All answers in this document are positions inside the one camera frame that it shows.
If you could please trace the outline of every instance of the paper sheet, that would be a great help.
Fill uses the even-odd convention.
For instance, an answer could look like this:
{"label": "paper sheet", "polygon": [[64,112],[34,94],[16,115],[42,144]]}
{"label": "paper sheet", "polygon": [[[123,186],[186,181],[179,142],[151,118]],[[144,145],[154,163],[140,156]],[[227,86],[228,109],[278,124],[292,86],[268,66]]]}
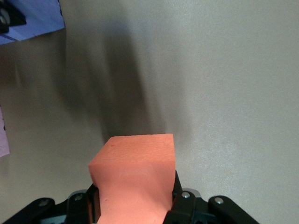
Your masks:
{"label": "paper sheet", "polygon": [[0,107],[0,157],[9,154],[8,141],[4,128],[4,120]]}

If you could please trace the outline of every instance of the gray wall surface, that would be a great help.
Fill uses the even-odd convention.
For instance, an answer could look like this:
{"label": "gray wall surface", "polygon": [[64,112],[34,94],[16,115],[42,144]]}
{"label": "gray wall surface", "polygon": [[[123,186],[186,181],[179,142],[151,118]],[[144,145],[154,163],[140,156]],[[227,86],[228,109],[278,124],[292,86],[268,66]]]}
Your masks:
{"label": "gray wall surface", "polygon": [[61,1],[66,30],[0,46],[0,222],[86,189],[113,135],[174,133],[184,187],[299,219],[299,2]]}

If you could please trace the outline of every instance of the screw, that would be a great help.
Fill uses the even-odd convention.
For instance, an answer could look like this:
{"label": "screw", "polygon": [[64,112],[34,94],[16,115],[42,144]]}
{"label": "screw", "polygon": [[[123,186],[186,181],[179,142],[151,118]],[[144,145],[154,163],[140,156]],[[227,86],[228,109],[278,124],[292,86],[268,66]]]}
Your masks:
{"label": "screw", "polygon": [[217,204],[223,204],[223,203],[224,203],[224,201],[223,201],[223,199],[222,199],[221,197],[216,197],[216,198],[215,198],[215,202],[216,202]]}
{"label": "screw", "polygon": [[2,24],[6,24],[6,20],[2,15],[0,15],[0,21]]}
{"label": "screw", "polygon": [[190,197],[190,194],[185,191],[185,192],[182,193],[182,197],[188,198],[188,197]]}
{"label": "screw", "polygon": [[80,194],[80,195],[77,195],[76,197],[75,197],[75,201],[79,201],[79,200],[81,200],[83,198],[83,196],[82,196],[82,194]]}
{"label": "screw", "polygon": [[48,203],[49,203],[49,200],[48,200],[48,199],[46,199],[46,200],[42,200],[42,201],[38,204],[38,206],[39,206],[39,207],[43,207],[43,206],[47,205]]}

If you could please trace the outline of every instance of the orange foam block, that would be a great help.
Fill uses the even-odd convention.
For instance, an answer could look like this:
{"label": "orange foam block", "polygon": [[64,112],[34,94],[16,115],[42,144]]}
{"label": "orange foam block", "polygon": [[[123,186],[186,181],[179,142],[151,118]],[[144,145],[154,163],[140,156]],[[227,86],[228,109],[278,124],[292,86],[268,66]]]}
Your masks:
{"label": "orange foam block", "polygon": [[99,224],[162,224],[172,206],[172,134],[112,137],[89,164]]}

